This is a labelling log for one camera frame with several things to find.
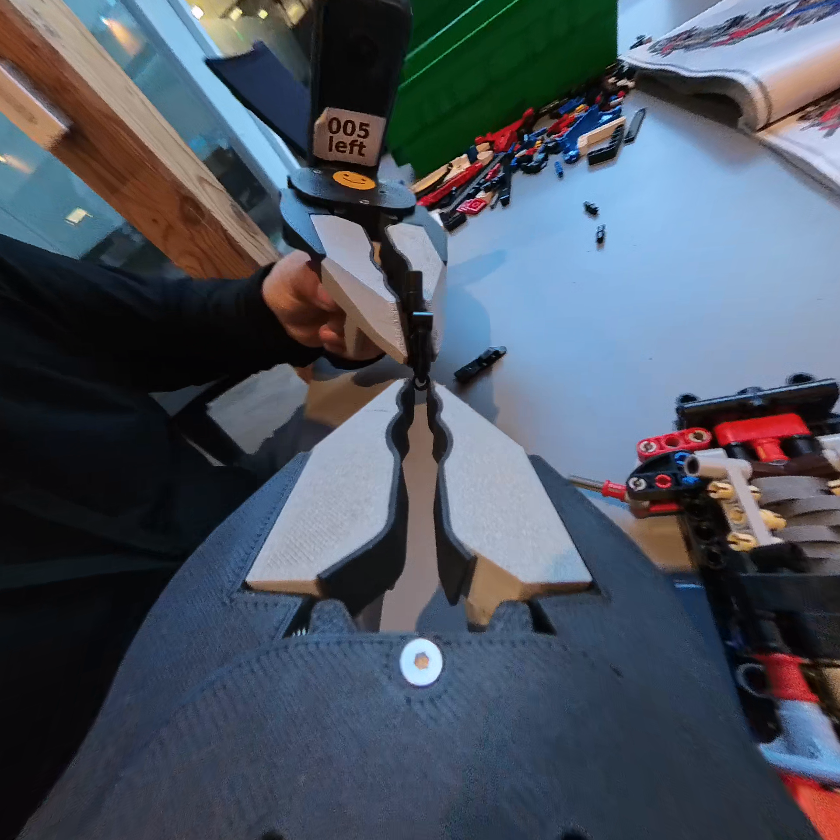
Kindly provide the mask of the person's left hand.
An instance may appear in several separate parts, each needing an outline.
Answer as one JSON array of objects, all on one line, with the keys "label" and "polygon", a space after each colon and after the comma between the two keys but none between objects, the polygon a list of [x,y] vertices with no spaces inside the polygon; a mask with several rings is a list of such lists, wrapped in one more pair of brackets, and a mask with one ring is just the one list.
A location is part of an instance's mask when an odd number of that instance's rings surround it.
[{"label": "person's left hand", "polygon": [[310,256],[293,250],[269,271],[262,298],[292,339],[344,357],[346,314],[325,290]]}]

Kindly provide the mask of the toy brick car model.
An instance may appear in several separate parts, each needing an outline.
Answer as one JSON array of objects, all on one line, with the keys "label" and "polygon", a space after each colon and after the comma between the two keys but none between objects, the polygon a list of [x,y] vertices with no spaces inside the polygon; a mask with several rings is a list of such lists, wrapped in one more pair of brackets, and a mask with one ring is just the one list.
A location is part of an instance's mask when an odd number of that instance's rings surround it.
[{"label": "toy brick car model", "polygon": [[674,586],[759,751],[821,838],[839,836],[838,381],[796,373],[675,404],[623,483],[568,475],[636,518],[674,518]]}]

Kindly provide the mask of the small black toy brick assembly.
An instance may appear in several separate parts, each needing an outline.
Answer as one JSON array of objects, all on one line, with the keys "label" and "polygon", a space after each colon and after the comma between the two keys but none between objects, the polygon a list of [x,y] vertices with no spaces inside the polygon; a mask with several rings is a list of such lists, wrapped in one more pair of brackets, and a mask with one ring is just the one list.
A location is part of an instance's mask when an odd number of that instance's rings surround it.
[{"label": "small black toy brick assembly", "polygon": [[410,269],[404,277],[402,310],[405,320],[406,365],[413,372],[413,387],[423,392],[430,385],[433,362],[434,315],[424,299],[423,274]]}]

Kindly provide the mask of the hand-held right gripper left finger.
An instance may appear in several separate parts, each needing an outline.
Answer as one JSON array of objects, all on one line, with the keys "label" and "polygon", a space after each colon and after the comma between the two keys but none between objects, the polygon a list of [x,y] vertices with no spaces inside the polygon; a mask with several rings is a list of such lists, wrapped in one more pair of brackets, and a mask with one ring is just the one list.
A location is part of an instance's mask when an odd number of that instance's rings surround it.
[{"label": "hand-held right gripper left finger", "polygon": [[318,443],[245,577],[258,592],[339,601],[352,616],[404,571],[412,385],[396,381]]}]

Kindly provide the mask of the pile of loose toy bricks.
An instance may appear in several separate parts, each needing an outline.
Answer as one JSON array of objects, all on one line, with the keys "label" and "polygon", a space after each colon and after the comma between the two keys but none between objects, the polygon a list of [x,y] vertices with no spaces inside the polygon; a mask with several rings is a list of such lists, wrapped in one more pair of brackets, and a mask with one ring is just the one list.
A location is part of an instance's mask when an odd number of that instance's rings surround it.
[{"label": "pile of loose toy bricks", "polygon": [[617,61],[589,87],[479,136],[465,153],[415,181],[417,204],[453,233],[486,210],[508,207],[516,174],[538,175],[550,167],[562,180],[580,162],[613,162],[635,141],[646,114],[644,108],[630,117],[624,112],[636,78],[636,68]]}]

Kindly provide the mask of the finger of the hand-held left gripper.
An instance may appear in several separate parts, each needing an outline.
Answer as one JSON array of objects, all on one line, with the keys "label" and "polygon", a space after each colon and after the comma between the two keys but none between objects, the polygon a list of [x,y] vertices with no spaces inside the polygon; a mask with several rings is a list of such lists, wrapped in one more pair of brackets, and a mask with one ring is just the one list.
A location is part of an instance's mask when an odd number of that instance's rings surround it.
[{"label": "finger of the hand-held left gripper", "polygon": [[[431,358],[437,358],[445,335],[448,241],[439,224],[388,224],[384,226],[384,270],[401,299],[402,311],[432,313]],[[406,300],[407,274],[422,275],[423,306]]]},{"label": "finger of the hand-held left gripper", "polygon": [[363,337],[397,363],[408,360],[399,300],[373,258],[373,245],[359,224],[335,215],[311,215],[324,251],[322,284],[345,313],[344,341],[353,360]]}]

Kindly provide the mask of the toy brick instruction booklet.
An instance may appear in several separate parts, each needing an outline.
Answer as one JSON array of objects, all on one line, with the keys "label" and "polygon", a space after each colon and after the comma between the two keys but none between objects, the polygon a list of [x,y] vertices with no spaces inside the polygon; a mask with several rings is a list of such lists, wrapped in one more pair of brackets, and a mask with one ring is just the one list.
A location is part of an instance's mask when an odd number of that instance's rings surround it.
[{"label": "toy brick instruction booklet", "polygon": [[839,2],[719,2],[623,60],[691,95],[733,100],[743,133],[839,189]]}]

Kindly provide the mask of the person's left forearm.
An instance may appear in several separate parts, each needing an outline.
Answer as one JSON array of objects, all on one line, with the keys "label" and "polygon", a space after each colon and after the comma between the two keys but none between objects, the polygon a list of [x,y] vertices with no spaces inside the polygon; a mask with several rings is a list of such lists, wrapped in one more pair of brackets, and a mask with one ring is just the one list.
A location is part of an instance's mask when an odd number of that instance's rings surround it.
[{"label": "person's left forearm", "polygon": [[262,295],[268,269],[247,279],[139,276],[6,236],[1,245],[2,340],[41,344],[52,364],[90,367],[142,392],[172,392],[321,354],[293,339]]}]

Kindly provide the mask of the wooden post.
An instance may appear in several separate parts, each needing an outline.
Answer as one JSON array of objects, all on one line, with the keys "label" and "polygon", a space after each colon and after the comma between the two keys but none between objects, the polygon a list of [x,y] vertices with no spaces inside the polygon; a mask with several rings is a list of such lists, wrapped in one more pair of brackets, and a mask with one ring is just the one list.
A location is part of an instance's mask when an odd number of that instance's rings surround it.
[{"label": "wooden post", "polygon": [[191,277],[278,253],[64,2],[2,2],[1,52],[68,117],[51,153]]}]

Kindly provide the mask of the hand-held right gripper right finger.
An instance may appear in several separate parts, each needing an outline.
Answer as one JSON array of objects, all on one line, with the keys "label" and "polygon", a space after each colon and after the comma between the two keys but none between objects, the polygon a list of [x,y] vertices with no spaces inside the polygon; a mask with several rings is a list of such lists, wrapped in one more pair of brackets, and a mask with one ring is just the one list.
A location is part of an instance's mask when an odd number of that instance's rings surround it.
[{"label": "hand-held right gripper right finger", "polygon": [[437,464],[437,572],[469,625],[504,602],[582,592],[592,575],[525,449],[436,385],[428,425]]}]

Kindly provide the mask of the black toy brick beam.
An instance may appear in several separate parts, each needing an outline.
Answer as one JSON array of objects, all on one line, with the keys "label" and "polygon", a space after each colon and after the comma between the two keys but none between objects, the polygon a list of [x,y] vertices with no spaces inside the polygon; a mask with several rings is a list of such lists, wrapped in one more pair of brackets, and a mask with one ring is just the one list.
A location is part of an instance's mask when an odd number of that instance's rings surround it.
[{"label": "black toy brick beam", "polygon": [[487,371],[508,352],[505,346],[491,346],[480,353],[475,359],[464,364],[454,372],[454,379],[461,385],[472,382],[482,372]]}]

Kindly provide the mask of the green plastic bin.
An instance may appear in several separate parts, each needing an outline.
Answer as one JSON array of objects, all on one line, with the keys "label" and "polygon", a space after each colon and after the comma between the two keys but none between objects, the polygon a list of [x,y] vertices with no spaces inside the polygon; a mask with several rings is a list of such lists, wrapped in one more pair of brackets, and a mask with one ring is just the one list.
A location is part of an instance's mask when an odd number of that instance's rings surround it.
[{"label": "green plastic bin", "polygon": [[425,175],[476,137],[600,76],[616,1],[416,1],[387,148]]}]

